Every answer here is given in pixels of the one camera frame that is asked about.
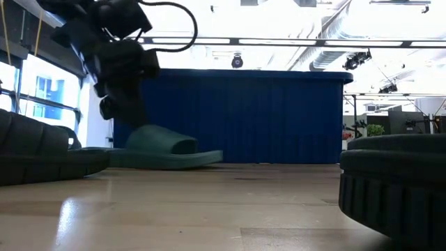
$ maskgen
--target ceiling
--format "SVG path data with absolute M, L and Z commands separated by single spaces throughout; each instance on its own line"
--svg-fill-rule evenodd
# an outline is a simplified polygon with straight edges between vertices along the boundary
M 36 1 L 15 1 L 39 15 L 40 7 Z M 174 1 L 194 13 L 199 37 L 206 38 L 446 38 L 444 0 L 430 0 L 427 13 L 422 13 L 424 5 L 399 4 L 403 0 L 388 0 L 393 1 L 388 5 L 370 4 L 365 0 L 317 0 L 316 8 L 301 8 L 294 0 L 257 0 L 257 6 L 241 4 L 252 0 Z M 192 35 L 192 22 L 182 10 L 168 6 L 142 8 L 154 26 L 143 36 Z M 60 25 L 47 13 L 44 20 L 52 26 Z M 356 51 L 353 48 L 196 45 L 185 52 L 161 52 L 158 56 L 163 68 L 230 69 L 237 53 L 243 58 L 244 70 L 344 71 L 342 65 L 346 56 Z M 446 50 L 376 49 L 371 50 L 371 54 L 371 61 L 351 71 L 355 82 L 346 86 L 346 91 L 378 93 L 380 87 L 392 81 L 398 84 L 402 93 L 446 94 L 446 85 L 440 83 L 440 79 L 446 77 L 443 73 Z

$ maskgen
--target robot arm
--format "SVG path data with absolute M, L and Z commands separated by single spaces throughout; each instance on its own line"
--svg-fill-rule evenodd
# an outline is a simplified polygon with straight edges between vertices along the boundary
M 145 3 L 142 0 L 37 0 L 47 12 L 64 25 L 56 28 L 52 39 L 71 47 L 81 60 L 84 71 L 95 82 L 96 94 L 103 98 L 100 111 L 104 119 L 120 119 L 131 126 L 148 123 L 139 84 L 156 77 L 160 71 L 156 52 L 181 52 L 197 38 L 193 14 L 177 3 Z M 152 29 L 141 6 L 169 5 L 182 8 L 192 18 L 194 37 L 177 50 L 144 50 L 138 37 Z M 127 36 L 140 30 L 137 39 Z

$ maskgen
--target glass window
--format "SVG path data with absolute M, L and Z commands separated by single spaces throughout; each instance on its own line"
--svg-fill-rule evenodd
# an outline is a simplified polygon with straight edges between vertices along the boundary
M 3 82 L 1 88 L 9 91 L 14 90 L 14 86 L 19 83 L 19 72 L 20 70 L 16 67 L 0 62 L 0 80 Z
M 23 61 L 21 94 L 77 107 L 79 89 L 76 75 L 32 55 Z
M 0 109 L 5 109 L 10 112 L 12 108 L 12 100 L 8 95 L 0 95 Z
M 66 126 L 72 130 L 75 129 L 76 115 L 67 109 L 22 99 L 20 100 L 20 114 L 52 126 Z

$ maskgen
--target green slide sandal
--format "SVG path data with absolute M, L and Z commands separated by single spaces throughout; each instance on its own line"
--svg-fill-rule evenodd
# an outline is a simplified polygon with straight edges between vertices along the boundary
M 110 167 L 184 170 L 223 160 L 222 151 L 197 153 L 198 141 L 160 127 L 145 125 L 128 138 L 125 149 L 108 149 Z

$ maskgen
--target wooden floor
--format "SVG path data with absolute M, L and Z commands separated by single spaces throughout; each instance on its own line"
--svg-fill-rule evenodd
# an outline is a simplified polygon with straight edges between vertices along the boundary
M 337 205 L 339 167 L 108 169 L 0 188 L 0 251 L 378 251 L 384 236 Z

